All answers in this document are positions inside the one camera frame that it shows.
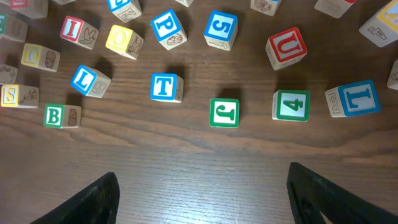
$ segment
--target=letter block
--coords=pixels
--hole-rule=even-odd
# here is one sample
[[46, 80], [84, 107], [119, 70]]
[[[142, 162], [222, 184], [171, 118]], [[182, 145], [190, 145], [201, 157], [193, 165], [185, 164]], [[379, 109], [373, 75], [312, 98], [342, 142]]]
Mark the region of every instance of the letter block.
[[80, 65], [70, 84], [85, 96], [102, 98], [111, 82], [112, 80], [100, 71]]
[[37, 44], [25, 44], [21, 64], [56, 72], [60, 63], [61, 54]]
[[79, 128], [81, 107], [47, 103], [43, 124], [47, 128]]
[[251, 0], [251, 9], [274, 16], [282, 0]]
[[381, 110], [372, 80], [342, 85], [325, 92], [332, 117], [342, 118]]
[[119, 55], [137, 60], [144, 39], [131, 29], [113, 25], [106, 47]]
[[398, 0], [393, 0], [359, 28], [378, 47], [398, 40]]
[[278, 70], [301, 61], [307, 47], [299, 29], [293, 27], [268, 38], [266, 51], [272, 68]]
[[278, 90], [272, 101], [272, 119], [307, 122], [310, 113], [310, 92]]
[[172, 9], [151, 20], [150, 24], [155, 32], [157, 41], [167, 50], [185, 43], [188, 38]]
[[39, 88], [25, 85], [3, 85], [1, 106], [12, 108], [39, 107]]
[[238, 33], [238, 18], [235, 15], [213, 11], [205, 29], [209, 46], [231, 50]]
[[176, 74], [152, 74], [150, 99], [162, 102], [181, 103], [184, 80]]
[[31, 19], [46, 18], [49, 0], [11, 0], [10, 7]]
[[0, 13], [0, 38], [25, 42], [28, 25], [10, 15]]
[[239, 100], [211, 99], [210, 126], [214, 128], [237, 128], [239, 126]]
[[100, 31], [87, 22], [67, 16], [60, 37], [81, 47], [93, 50]]
[[142, 15], [138, 0], [108, 0], [109, 10], [123, 22], [129, 22]]

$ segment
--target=number block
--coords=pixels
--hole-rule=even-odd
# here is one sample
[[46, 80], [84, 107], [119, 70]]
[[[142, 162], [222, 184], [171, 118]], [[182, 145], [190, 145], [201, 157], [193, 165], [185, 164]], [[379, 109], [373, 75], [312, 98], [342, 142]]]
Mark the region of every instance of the number block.
[[109, 10], [123, 22], [129, 22], [142, 15], [138, 0], [108, 0]]
[[151, 20], [150, 24], [155, 32], [157, 41], [167, 50], [185, 43], [188, 38], [172, 9]]
[[307, 122], [310, 113], [310, 92], [278, 90], [272, 102], [272, 119]]
[[213, 11], [205, 30], [209, 46], [221, 50], [231, 50], [238, 33], [238, 17], [225, 12]]
[[239, 126], [239, 100], [211, 99], [210, 126], [214, 128], [237, 128]]
[[70, 84], [85, 96], [102, 98], [112, 80], [100, 71], [80, 65]]
[[10, 7], [31, 19], [46, 18], [49, 0], [11, 0]]
[[144, 39], [131, 29], [113, 25], [106, 47], [119, 55], [137, 60]]
[[342, 118], [381, 110], [372, 80], [342, 85], [325, 92], [332, 117]]
[[282, 0], [251, 0], [251, 9], [274, 16]]
[[28, 25], [26, 22], [0, 13], [0, 38], [25, 42]]
[[43, 124], [47, 128], [79, 128], [81, 107], [47, 103]]
[[93, 50], [100, 31], [87, 22], [67, 16], [60, 37], [81, 47]]
[[39, 107], [39, 88], [25, 85], [3, 85], [1, 106], [11, 108]]
[[37, 44], [25, 44], [21, 64], [56, 72], [60, 63], [60, 52]]
[[268, 38], [266, 51], [272, 68], [278, 70], [293, 65], [307, 54], [307, 47], [297, 27]]

